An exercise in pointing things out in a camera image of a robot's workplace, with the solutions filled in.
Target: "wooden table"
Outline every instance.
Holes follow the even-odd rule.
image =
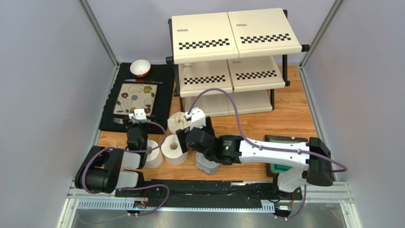
[[[275,109],[272,112],[241,115],[241,125],[246,137],[264,140],[265,134],[316,137],[315,126],[309,111],[307,99],[299,77],[297,66],[289,66],[289,81],[291,85],[275,90]],[[178,97],[173,97],[170,116],[180,111]],[[238,126],[235,116],[212,118],[215,135],[237,134]],[[149,134],[148,138],[158,143],[163,135]],[[126,134],[116,132],[101,132],[99,146],[126,147]],[[209,176],[195,166],[195,154],[189,152],[187,160],[181,165],[171,165],[166,160],[155,168],[147,167],[141,170],[146,179],[175,179],[175,180],[217,180],[217,181],[270,181],[266,177],[264,163],[221,165],[219,171]]]

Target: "fork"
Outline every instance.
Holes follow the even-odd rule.
[[[113,118],[113,122],[117,124],[124,124],[124,121],[120,118]]]

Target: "shelving rack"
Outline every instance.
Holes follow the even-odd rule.
[[[287,15],[277,8],[169,19],[173,56],[166,62],[174,66],[174,96],[181,111],[213,87],[230,93],[241,114],[272,111],[274,89],[290,85],[288,54],[309,50],[309,45],[299,44]],[[282,55],[282,71],[276,55]],[[228,98],[217,91],[204,94],[197,106],[210,116],[235,114]]]

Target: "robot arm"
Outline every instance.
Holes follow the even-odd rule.
[[[250,145],[236,135],[215,137],[211,119],[204,112],[194,108],[186,119],[191,120],[190,129],[177,131],[180,142],[184,142],[205,158],[223,165],[233,163],[264,162],[282,164],[292,167],[273,179],[273,190],[293,192],[296,188],[310,183],[318,186],[333,184],[332,166],[329,162],[301,151],[312,151],[330,157],[330,151],[318,138],[310,138],[309,142],[274,143],[250,140],[257,145],[275,148],[264,150]],[[293,149],[297,152],[282,152],[277,149]]]

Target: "black cloth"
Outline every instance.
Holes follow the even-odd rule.
[[[108,95],[106,105],[104,106],[103,115],[99,129],[101,131],[109,132],[126,132],[123,124],[114,123],[113,118],[121,118],[120,115],[114,115],[114,107],[121,90],[123,83],[126,79],[142,79],[145,81],[158,81],[163,82],[163,85],[157,85],[156,97],[154,100],[154,107],[151,115],[155,115],[156,122],[163,128],[167,128],[167,119],[169,118],[170,106],[172,104],[173,83],[174,83],[174,68],[173,65],[151,65],[151,71],[146,77],[135,77],[130,71],[130,63],[122,63],[118,71],[114,86]],[[162,130],[152,124],[149,124],[148,133],[163,134]]]

